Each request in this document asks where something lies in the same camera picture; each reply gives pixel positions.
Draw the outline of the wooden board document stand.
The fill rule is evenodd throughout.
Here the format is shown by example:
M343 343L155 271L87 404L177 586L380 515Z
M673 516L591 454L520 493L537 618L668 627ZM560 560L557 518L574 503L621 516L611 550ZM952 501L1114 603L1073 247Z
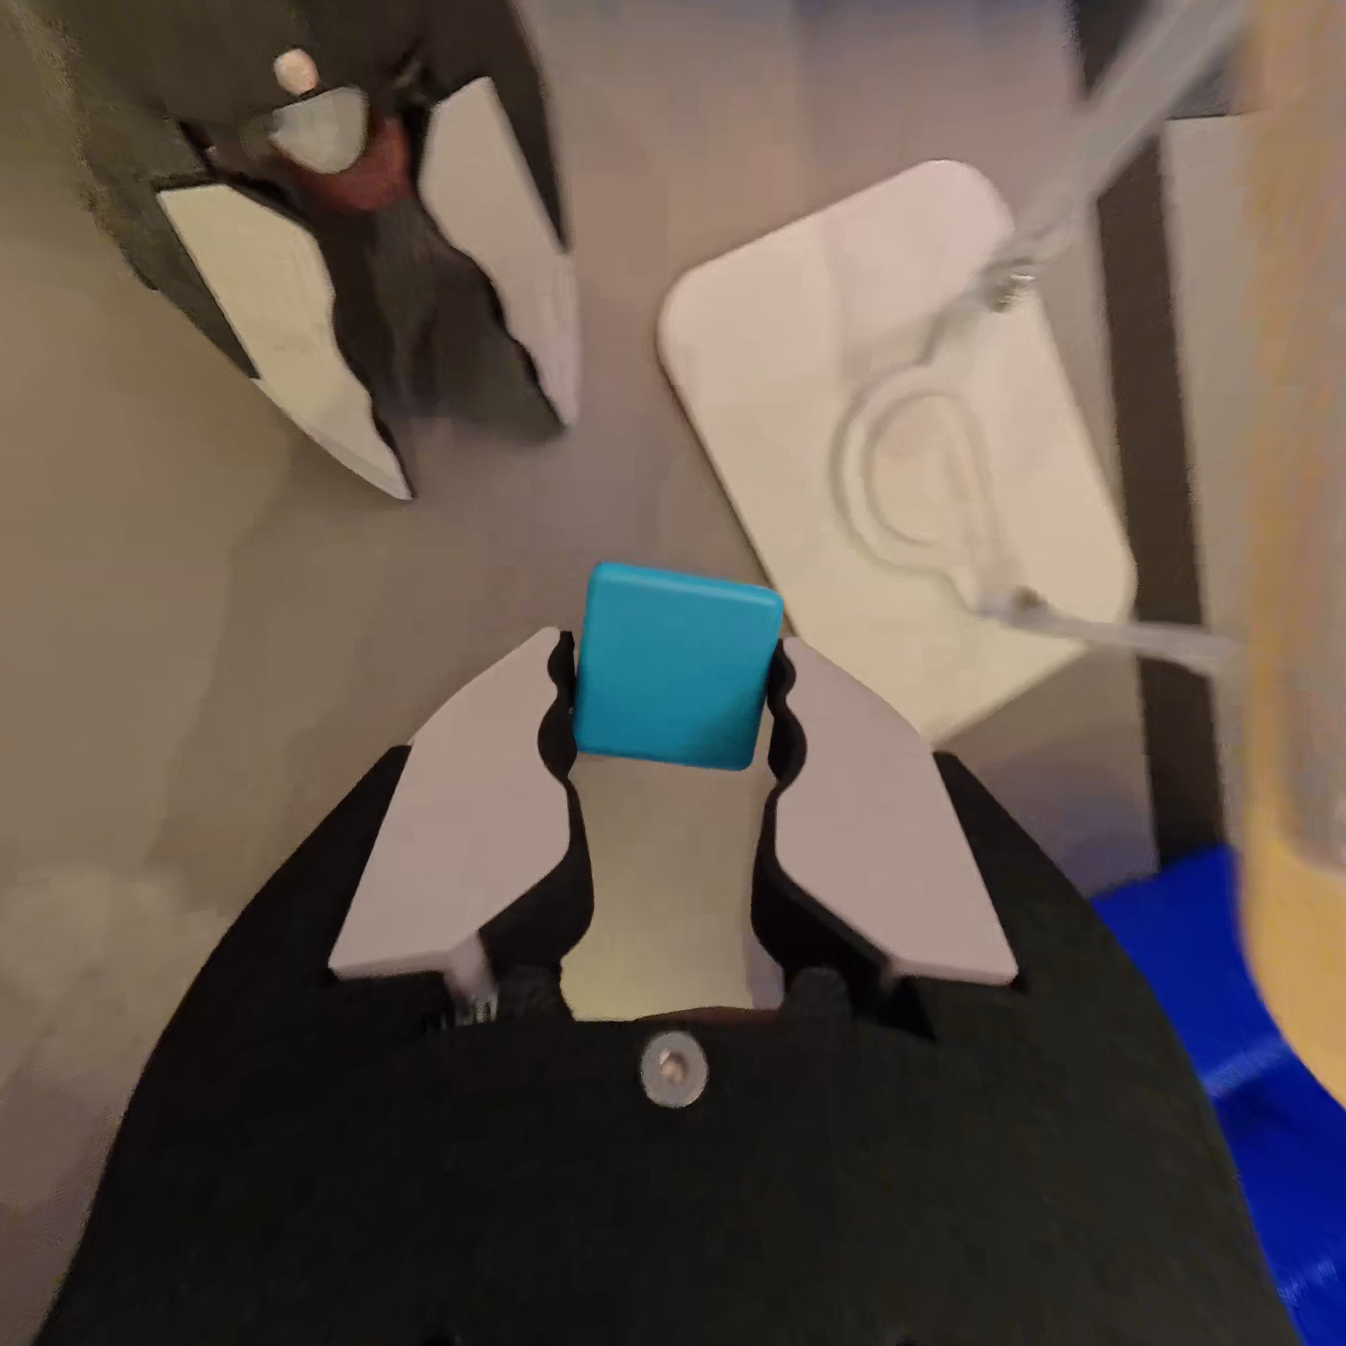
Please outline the wooden board document stand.
M1070 229L1248 37L1243 646L1125 621L1137 571L1036 295ZM1244 930L1343 1098L1343 3L1159 3L1016 221L928 160L686 272L665 370L796 631L941 739L1086 646L1243 686Z

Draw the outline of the blue plastic bin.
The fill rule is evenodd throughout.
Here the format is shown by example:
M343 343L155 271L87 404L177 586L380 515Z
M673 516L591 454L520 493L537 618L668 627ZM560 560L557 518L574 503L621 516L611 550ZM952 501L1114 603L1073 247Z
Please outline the blue plastic bin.
M1095 902L1180 1038L1304 1344L1345 1342L1345 1111L1271 1019L1243 953L1231 849Z

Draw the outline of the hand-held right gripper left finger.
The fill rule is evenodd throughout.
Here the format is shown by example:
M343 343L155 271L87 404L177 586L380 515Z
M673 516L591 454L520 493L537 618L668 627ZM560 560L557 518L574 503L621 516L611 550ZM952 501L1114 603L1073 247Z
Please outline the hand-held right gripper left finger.
M329 957L342 981L441 978L471 1018L558 974L595 911L571 781L577 644L544 628L413 736Z

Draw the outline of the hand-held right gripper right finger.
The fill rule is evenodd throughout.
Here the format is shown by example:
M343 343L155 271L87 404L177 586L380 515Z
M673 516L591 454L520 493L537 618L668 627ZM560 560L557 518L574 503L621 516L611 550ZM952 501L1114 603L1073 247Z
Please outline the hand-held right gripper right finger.
M927 740L798 637L778 645L765 707L750 923L785 991L828 972L863 1015L900 1021L913 981L1012 987L1018 960Z

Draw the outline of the grey desk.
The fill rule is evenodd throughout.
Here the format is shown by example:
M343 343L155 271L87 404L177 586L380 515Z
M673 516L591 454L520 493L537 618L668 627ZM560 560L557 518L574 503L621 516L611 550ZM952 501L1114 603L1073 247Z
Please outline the grey desk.
M3 41L3 1344L68 1270L193 974L364 768L601 559L757 581L651 323L683 268L951 153L1018 200L1131 13L527 3L598 373L568 447L438 425L397 506L132 278Z

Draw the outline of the teal cube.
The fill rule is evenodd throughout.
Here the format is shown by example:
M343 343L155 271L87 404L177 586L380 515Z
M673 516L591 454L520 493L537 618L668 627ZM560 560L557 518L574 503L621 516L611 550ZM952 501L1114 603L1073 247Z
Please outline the teal cube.
M578 656L578 750L747 770L784 618L782 597L762 586L597 564Z

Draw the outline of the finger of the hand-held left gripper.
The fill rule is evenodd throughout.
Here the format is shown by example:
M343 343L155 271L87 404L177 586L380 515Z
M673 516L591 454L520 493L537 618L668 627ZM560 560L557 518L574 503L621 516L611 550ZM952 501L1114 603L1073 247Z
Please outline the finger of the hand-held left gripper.
M227 183L163 190L157 203L252 363L261 394L363 482L411 501L370 394L337 346L335 288L312 233Z
M434 107L417 186L447 243L489 280L503 328L571 428L581 414L578 275L490 78Z

